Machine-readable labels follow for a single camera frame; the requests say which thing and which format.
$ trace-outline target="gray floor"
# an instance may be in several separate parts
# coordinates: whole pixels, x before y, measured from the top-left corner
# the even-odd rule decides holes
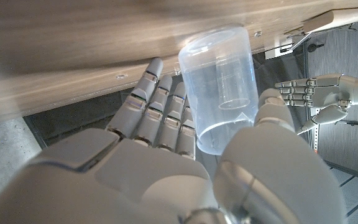
[[[0,122],[0,191],[15,172],[40,151],[23,118]]]
[[[308,54],[311,77],[327,73],[358,77],[358,23],[353,27],[356,32],[333,30],[309,41],[309,44],[325,44]],[[345,120],[358,121],[358,106],[349,108]],[[318,149],[324,160],[358,172],[358,126],[320,126]]]

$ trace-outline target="plastic cup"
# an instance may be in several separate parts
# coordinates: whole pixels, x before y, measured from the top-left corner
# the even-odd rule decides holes
[[[248,32],[230,26],[187,44],[179,64],[203,152],[221,155],[232,137],[253,126],[258,92]]]

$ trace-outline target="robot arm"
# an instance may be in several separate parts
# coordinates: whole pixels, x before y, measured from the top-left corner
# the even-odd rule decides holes
[[[297,134],[309,131],[319,124],[329,124],[346,117],[351,105],[358,105],[358,78],[343,74],[327,74],[310,79],[276,83],[285,103],[290,106],[321,108]]]

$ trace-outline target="robotic hand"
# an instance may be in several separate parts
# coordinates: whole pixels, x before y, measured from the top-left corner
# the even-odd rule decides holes
[[[276,83],[275,88],[280,90],[287,105],[321,109],[296,131],[297,134],[319,124],[335,123],[346,117],[347,108],[358,105],[358,78],[343,74]]]
[[[293,132],[277,90],[262,93],[254,127],[232,138],[212,183],[194,160],[183,84],[166,110],[172,80],[154,90],[161,71],[153,59],[105,130],[70,136],[20,170],[0,194],[0,223],[342,223],[338,182]]]

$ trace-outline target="screw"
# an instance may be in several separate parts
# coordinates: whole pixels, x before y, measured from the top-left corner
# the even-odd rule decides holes
[[[254,33],[254,37],[260,37],[262,35],[262,31],[258,31]]]
[[[117,78],[118,80],[120,80],[120,79],[123,79],[123,78],[125,78],[125,77],[127,77],[127,76],[128,76],[128,75],[122,74],[122,75],[117,75],[116,78]]]

